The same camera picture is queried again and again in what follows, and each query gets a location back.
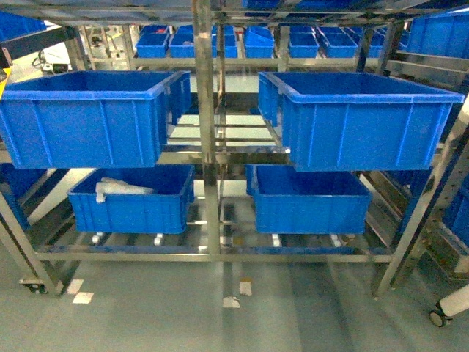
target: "rack wheel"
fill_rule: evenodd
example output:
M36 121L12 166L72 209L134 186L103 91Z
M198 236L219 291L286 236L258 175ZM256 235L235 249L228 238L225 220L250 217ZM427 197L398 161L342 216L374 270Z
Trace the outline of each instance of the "rack wheel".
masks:
M48 293L44 284L24 284L32 293L36 293L37 295L45 295Z
M441 310L432 310L429 313L429 317L433 325L439 328L447 326L453 320L453 318L446 316Z

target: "gray epoxy floor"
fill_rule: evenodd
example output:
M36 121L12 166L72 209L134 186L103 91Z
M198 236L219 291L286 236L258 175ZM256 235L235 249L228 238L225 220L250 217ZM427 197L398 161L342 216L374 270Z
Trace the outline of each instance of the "gray epoxy floor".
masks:
M449 286L424 260L375 301L370 264L82 263L72 295L35 296L0 246L0 351L467 351L469 314L444 329L427 318ZM242 276L252 297L240 309Z

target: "blue plastic crate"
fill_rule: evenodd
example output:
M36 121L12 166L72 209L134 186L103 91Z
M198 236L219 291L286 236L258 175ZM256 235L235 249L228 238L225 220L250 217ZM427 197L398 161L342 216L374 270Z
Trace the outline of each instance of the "blue plastic crate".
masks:
M137 42L139 57L166 57L169 34L144 33Z
M46 27L42 21L0 12L0 41L45 30Z
M10 84L0 134L17 168L150 167L191 107L189 78L82 71Z
M446 209L443 223L469 246L469 189L461 187Z
M469 12L416 18L407 51L469 59Z
M313 33L311 26L290 26L291 33Z
M217 57L217 36L212 36L212 57ZM234 59L237 57L236 37L225 35L225 58Z
M353 39L353 41L355 42L355 44L357 44L357 46L360 45L362 34L350 33L349 36ZM370 43L369 51L368 51L369 58L380 57L381 50L383 49L384 39L385 39L384 35L378 32L375 32L373 34L372 42Z
M13 164L0 164L0 191L23 230L27 230L30 226L19 200L46 171L44 169L15 169Z
M194 38L192 34L175 34L169 41L171 57L196 57L193 42Z
M318 37L322 49L329 58L354 57L358 45L345 33L322 33Z
M305 10L343 9L360 0L302 0L296 8ZM243 0L243 7L269 10L277 7L279 0Z
M248 172L257 232L364 232L372 195L349 172L296 172L277 165L255 165Z
M153 188L154 194L107 194L96 202L102 177ZM68 192L76 228L88 232L181 233L194 200L192 165L157 165L150 169L99 169Z
M260 73L259 109L297 171L428 169L464 95L369 73Z
M251 26L246 29L244 37L246 57L271 58L273 55L274 40L272 33L260 26Z
M313 34L291 33L289 52L290 57L316 57L317 49L320 45L317 43Z
M177 29L178 34L193 34L192 25L181 26ZM217 34L217 26L212 27L212 34ZM235 26L225 26L225 35L235 35Z
M149 26L145 26L141 31L140 35L145 33L152 33L152 34L165 34L169 33L169 26L162 26L159 24L152 24Z

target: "metal shelf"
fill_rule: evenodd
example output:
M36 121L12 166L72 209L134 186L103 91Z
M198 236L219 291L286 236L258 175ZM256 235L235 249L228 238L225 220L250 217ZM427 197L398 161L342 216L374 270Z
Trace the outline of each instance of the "metal shelf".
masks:
M226 115L242 106L250 95L226 93L225 74L228 67L277 67L279 71L290 67L354 67L362 72L365 67L376 67L376 73L405 78L429 80L432 84L451 85L463 91L467 86L469 60L442 59L436 56L406 54L396 50L403 30L404 20L417 15L434 12L415 8L421 4L437 4L438 1L407 1L406 10L399 9L401 1L364 1L366 8L332 9L324 11L298 11L292 8L299 1L281 1L276 9L256 11L239 8L233 1L225 7L198 0L192 8L186 7L89 7L49 4L0 4L0 10L47 18L57 23L77 24L130 24L146 23L190 23L194 25L195 59L139 59L129 56L130 66L149 67L195 67L197 76L199 124L201 138L192 139L200 145L169 144L163 151L159 164L195 164L198 178L204 183L204 196L197 199L191 208L196 214L189 221L189 230L182 236L163 236L160 246L151 246L151 235L104 236L97 246L91 245L90 233L79 233L73 228L70 204L64 201L29 231L24 232L11 209L0 197L0 239L17 260L24 275L23 283L44 285L49 292L60 294L64 282L51 263L57 260L109 260L109 261L226 261L226 262L347 262L388 263L382 276L377 276L373 293L381 296L391 286L396 287L408 276L418 262L424 243L424 231L435 205L446 198L446 175L457 186L459 179L452 177L465 157L458 154L467 144L469 136L469 100L465 102L450 137L441 147L440 157L435 164L424 195L418 200L416 209L410 214L408 225L402 234L397 234L408 199L405 190L396 189L380 172L365 173L362 178L375 190L373 204L366 217L364 236L341 237L341 247L354 248L354 254L323 254L323 248L331 248L327 236L279 236L256 233L253 226L251 199L227 197L224 185L231 180L244 178L245 164L288 164L289 151L279 143L279 137L266 123L256 128L266 128L269 139L227 138L230 128L253 128L252 125L226 123ZM453 6L466 1L453 1ZM252 17L250 13L264 14ZM287 18L289 14L297 17ZM225 59L224 24L240 25L253 23L310 23L327 26L365 26L366 32L354 59L291 59L288 57L289 27L282 26L277 34L277 59ZM219 25L216 59L212 58L212 24ZM388 25L384 49L378 60L367 59L373 26ZM128 26L124 26L126 50L132 52ZM74 29L75 39L78 31ZM73 60L82 47L75 40L68 45ZM213 94L214 69L218 75L218 92ZM262 146L231 146L230 142L265 142ZM5 151L0 153L7 160ZM247 214L246 219L237 219L236 214Z

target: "paper scrap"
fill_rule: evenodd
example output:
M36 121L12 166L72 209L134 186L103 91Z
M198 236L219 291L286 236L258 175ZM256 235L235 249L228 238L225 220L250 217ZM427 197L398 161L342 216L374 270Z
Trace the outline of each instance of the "paper scrap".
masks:
M223 297L223 308L241 308L240 300L236 297Z
M82 279L73 279L70 285L68 285L67 294L76 295L78 291L80 290L84 281L85 280L82 280Z
M73 299L74 304L88 304L93 298L93 292L79 292Z
M240 295L252 296L252 279L250 277L243 277L240 280Z

